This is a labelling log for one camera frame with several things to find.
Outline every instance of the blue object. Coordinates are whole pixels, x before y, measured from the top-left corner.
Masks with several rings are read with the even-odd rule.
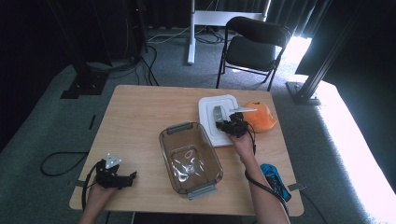
[[[271,188],[279,194],[286,202],[291,199],[291,195],[286,190],[285,186],[283,185],[282,179],[280,178],[279,173],[275,166],[271,164],[263,164],[260,166],[262,169],[262,173],[265,176],[265,179],[270,184]]]

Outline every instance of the cable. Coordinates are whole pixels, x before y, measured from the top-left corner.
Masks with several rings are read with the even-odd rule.
[[[203,39],[201,37],[197,37],[197,35],[195,35],[195,39],[198,42],[201,42],[201,43],[204,43],[204,44],[221,44],[221,43],[224,43],[224,37],[221,34],[218,34],[218,33],[215,33],[215,32],[206,32],[206,33],[200,34],[200,35],[213,35],[216,38],[216,40],[215,41],[210,41],[210,40]]]
[[[125,23],[126,23],[126,47],[125,47],[125,51],[124,51],[124,56],[123,56],[123,58],[126,57],[126,52],[128,51],[128,48],[129,48],[129,26],[128,26],[128,19],[125,19]]]
[[[87,177],[85,178],[85,182],[84,182],[84,186],[82,187],[82,193],[81,193],[81,205],[82,205],[82,210],[85,209],[85,206],[87,205],[87,189],[88,187],[88,183],[90,183],[90,179],[91,179],[91,175],[93,173],[93,171],[95,170],[96,166],[98,166],[97,162],[90,170],[90,172],[87,174]]]
[[[323,216],[323,214],[320,212],[320,210],[317,208],[317,206],[314,204],[314,202],[312,202],[312,200],[302,191],[300,190],[300,193],[309,201],[311,202],[312,206],[314,206],[314,208],[317,210],[317,212],[319,213],[320,217],[322,218],[324,223],[328,223],[326,218]]]
[[[259,188],[261,188],[261,189],[264,189],[265,191],[271,193],[271,194],[274,195],[276,198],[278,198],[279,201],[282,203],[283,208],[284,208],[285,211],[286,211],[286,214],[289,215],[289,208],[288,208],[288,206],[287,206],[287,204],[286,204],[286,201],[285,201],[279,194],[277,194],[277,193],[276,193],[275,191],[273,191],[272,189],[266,187],[266,186],[263,185],[262,183],[259,183],[259,182],[257,182],[256,180],[254,180],[253,178],[251,178],[251,177],[248,175],[248,172],[247,172],[247,171],[245,171],[245,177],[246,177],[247,180],[250,181],[252,184],[256,185],[257,187],[259,187]]]
[[[158,83],[157,79],[156,79],[155,76],[154,76],[154,73],[152,72],[152,66],[154,65],[155,61],[157,60],[158,53],[157,53],[157,50],[156,50],[154,47],[152,47],[152,46],[148,46],[148,47],[154,50],[154,59],[153,59],[151,65],[149,65],[149,64],[146,62],[146,60],[142,57],[142,62],[143,62],[143,63],[146,65],[146,67],[148,68],[148,82],[149,82],[149,84],[150,84],[151,86],[153,86],[153,84],[152,84],[152,82],[151,82],[151,78],[153,78],[155,84],[156,84],[157,86],[160,86],[160,84]]]
[[[209,10],[209,8],[212,6],[212,4],[213,4],[214,1],[215,1],[215,0],[212,0],[212,1],[210,2],[209,6],[207,6],[207,8],[205,9],[205,11],[208,11],[208,10]],[[215,11],[218,9],[218,4],[219,4],[219,0],[218,0],[217,3],[216,3]],[[148,39],[148,43],[149,43],[149,44],[163,44],[163,43],[169,41],[170,39],[173,39],[173,38],[176,38],[176,37],[182,35],[184,32],[186,32],[186,31],[189,30],[190,28],[191,28],[191,26],[187,27],[186,29],[182,30],[181,32],[179,32],[178,34],[175,34],[175,35],[155,35],[154,37]],[[200,30],[199,32],[197,32],[197,33],[195,33],[195,34],[196,34],[196,35],[200,34],[205,28],[206,28],[206,26],[205,26],[202,30]],[[167,38],[167,39],[165,39],[164,41],[160,41],[160,42],[150,42],[151,40],[153,40],[153,39],[155,39],[155,38],[157,38],[157,37],[161,37],[161,36],[170,36],[170,37]]]
[[[145,80],[146,80],[146,85],[148,86],[149,85],[149,81],[148,81],[148,78],[146,77],[146,68],[145,68],[145,65],[143,65],[142,64],[142,69],[143,69],[143,77],[145,78]]]
[[[139,74],[137,73],[137,69],[134,70],[134,74],[136,75],[136,78],[137,78],[137,85],[140,85],[140,77],[139,77]]]
[[[108,220],[110,219],[110,214],[111,214],[111,212],[107,212],[107,216],[106,216],[106,224],[108,223]]]
[[[85,157],[88,156],[88,153],[89,153],[89,151],[86,151],[86,152],[68,152],[68,151],[61,151],[61,152],[55,152],[55,153],[49,154],[49,155],[41,162],[41,164],[40,164],[40,171],[41,171],[41,173],[42,173],[43,175],[47,175],[47,176],[65,175],[65,174],[69,173],[70,171],[72,171],[74,168],[76,168],[76,166],[78,166],[78,165],[85,159]],[[58,154],[84,154],[84,156],[83,156],[81,159],[79,159],[79,161],[78,161],[76,164],[74,164],[70,169],[68,169],[68,170],[66,170],[66,171],[64,171],[64,172],[61,172],[61,173],[58,173],[58,174],[50,174],[50,173],[46,172],[46,171],[44,170],[44,164],[45,164],[51,157],[53,157],[53,156],[55,156],[55,155],[58,155]]]
[[[135,70],[136,70],[136,69],[134,69],[134,71],[131,71],[131,72],[122,74],[122,75],[120,75],[120,76],[118,76],[118,77],[108,77],[107,79],[117,79],[117,78],[127,77],[127,76],[131,75],[133,72],[135,72]]]
[[[253,133],[254,133],[254,134],[251,134],[250,131],[247,131],[247,133],[250,135],[250,138],[251,138],[251,141],[252,141],[252,144],[253,144],[253,145],[252,145],[252,147],[253,147],[253,154],[256,154],[256,144],[255,144],[255,142],[256,142],[256,133],[254,132],[254,129],[253,129],[253,127],[252,127],[250,124],[249,124],[249,126],[250,126],[250,128],[253,130]],[[261,189],[263,189],[263,190],[265,190],[265,191],[271,193],[272,195],[274,195],[274,196],[282,203],[282,206],[283,206],[283,208],[285,209],[286,214],[289,216],[289,208],[288,208],[288,205],[287,205],[285,199],[283,199],[283,198],[282,198],[279,194],[277,194],[273,189],[268,188],[268,187],[264,186],[264,184],[262,184],[262,183],[256,181],[255,179],[251,178],[250,175],[248,175],[248,172],[247,172],[246,170],[245,170],[245,178],[246,178],[250,183],[254,184],[255,186],[257,186],[257,187],[259,187],[259,188],[261,188]]]
[[[117,67],[111,67],[111,68],[98,68],[92,65],[88,65],[92,71],[97,71],[97,72],[105,72],[105,73],[113,73],[113,72],[124,72],[124,71],[130,71],[131,69],[136,68],[136,65],[139,61],[137,59],[129,59],[128,63],[122,64]]]

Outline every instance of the floor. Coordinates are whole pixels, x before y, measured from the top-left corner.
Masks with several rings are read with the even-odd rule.
[[[301,39],[295,41],[297,47],[304,43]],[[185,38],[150,45],[155,52],[149,49],[143,57],[148,64],[153,63],[152,72],[160,85],[214,88],[221,45],[199,42],[193,66],[186,64],[188,41]],[[271,90],[296,179],[307,185],[304,194],[309,198],[303,197],[304,213],[291,217],[290,221],[395,223],[395,195],[336,87],[328,83],[320,85],[321,106],[292,102],[285,82],[300,82],[306,78],[293,72],[298,64],[293,61],[298,62],[302,57],[293,54],[299,51],[297,47],[290,45]],[[2,166],[0,172],[0,210],[3,211],[0,223],[77,223],[81,211],[70,209],[68,202],[83,163],[57,177],[40,173],[40,163],[57,151],[89,151],[100,127],[100,122],[92,124],[92,115],[101,118],[105,114],[114,88],[119,84],[149,84],[148,69],[139,63],[133,69],[111,73],[102,95],[61,100],[60,96],[75,76],[69,66],[52,80],[34,111],[2,152],[0,163],[8,166]],[[258,78],[241,81],[240,76],[241,73],[227,74],[222,78],[221,87],[266,88],[258,84]],[[65,155],[49,161],[45,168],[59,173],[77,160],[76,156]],[[254,217],[132,212],[111,213],[108,223],[131,223],[131,220],[134,223],[255,223]],[[105,221],[106,212],[101,214],[98,223]]]

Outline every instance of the desk leg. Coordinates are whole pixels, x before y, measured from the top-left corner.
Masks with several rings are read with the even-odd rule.
[[[190,47],[188,64],[194,64],[195,61],[195,0],[191,0],[191,26],[190,26]]]

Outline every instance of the orange object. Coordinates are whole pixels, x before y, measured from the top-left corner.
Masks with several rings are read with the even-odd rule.
[[[274,127],[276,119],[273,118],[267,105],[260,102],[249,102],[245,107],[257,108],[256,111],[244,112],[244,121],[248,122],[256,133],[266,132]]]

